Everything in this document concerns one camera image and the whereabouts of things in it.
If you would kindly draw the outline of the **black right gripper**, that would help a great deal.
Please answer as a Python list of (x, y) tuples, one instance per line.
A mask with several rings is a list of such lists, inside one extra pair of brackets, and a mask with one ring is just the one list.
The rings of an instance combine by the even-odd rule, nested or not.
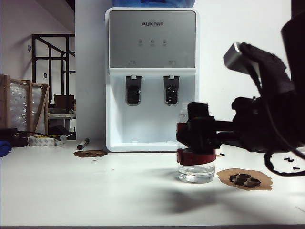
[[(298, 126), (296, 115), (297, 97), (294, 92), (279, 94), (268, 101), (275, 127), (281, 136), (298, 148)], [(250, 152), (288, 152), (272, 128), (261, 97), (256, 99), (238, 97), (232, 103), (236, 111), (233, 122), (240, 135), (240, 144)], [(217, 121), (209, 116), (208, 103), (190, 102), (185, 123), (177, 123), (176, 139), (192, 153), (211, 155), (222, 144), (236, 141), (233, 122)]]

